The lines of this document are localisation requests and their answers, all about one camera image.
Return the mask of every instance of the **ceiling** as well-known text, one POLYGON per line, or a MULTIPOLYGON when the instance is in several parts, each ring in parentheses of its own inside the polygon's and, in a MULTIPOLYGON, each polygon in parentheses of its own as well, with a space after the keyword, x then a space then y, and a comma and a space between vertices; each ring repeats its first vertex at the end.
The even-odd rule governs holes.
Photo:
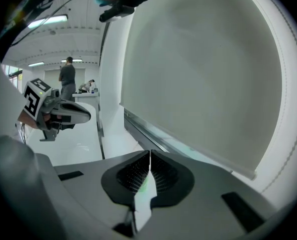
MULTIPOLYGON (((68 0, 54 0, 52 6, 38 18, 45 18, 68 0)), ((12 46, 3 64, 31 69, 29 64, 44 62, 42 66, 32 69, 58 69, 61 60, 68 56, 82 59, 76 62, 80 68, 99 65, 101 41, 105 24, 99 21, 104 8, 94 0, 72 0, 55 15, 66 14, 66 22, 42 25, 25 37, 19 44, 12 46)), ((24 29, 14 42, 26 35, 31 29, 24 29)))

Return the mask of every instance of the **fluorescent light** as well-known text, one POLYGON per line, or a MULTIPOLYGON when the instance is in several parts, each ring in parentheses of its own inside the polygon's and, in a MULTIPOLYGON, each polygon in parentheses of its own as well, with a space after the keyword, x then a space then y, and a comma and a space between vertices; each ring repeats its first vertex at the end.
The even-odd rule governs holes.
MULTIPOLYGON (((46 18, 42 18, 36 21, 31 22, 28 27, 30 29, 36 28, 39 26, 46 18)), ((67 15, 58 15, 58 16, 53 16, 50 17, 46 22, 44 22, 43 25, 45 24, 50 24, 50 23, 56 23, 56 22, 67 22, 68 21, 68 16, 67 15)))
POLYGON ((82 62, 83 60, 81 58, 74 58, 73 62, 82 62))
POLYGON ((29 67, 36 67, 36 66, 40 66, 40 65, 44 65, 44 62, 38 62, 38 63, 33 63, 28 65, 29 67))

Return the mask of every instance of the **white projection screen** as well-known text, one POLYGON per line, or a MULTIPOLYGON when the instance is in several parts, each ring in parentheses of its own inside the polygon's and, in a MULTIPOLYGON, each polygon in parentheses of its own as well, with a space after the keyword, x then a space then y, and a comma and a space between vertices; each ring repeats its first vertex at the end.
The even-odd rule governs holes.
POLYGON ((149 0, 135 12, 121 105, 254 177, 275 131, 281 63, 252 0, 149 0))

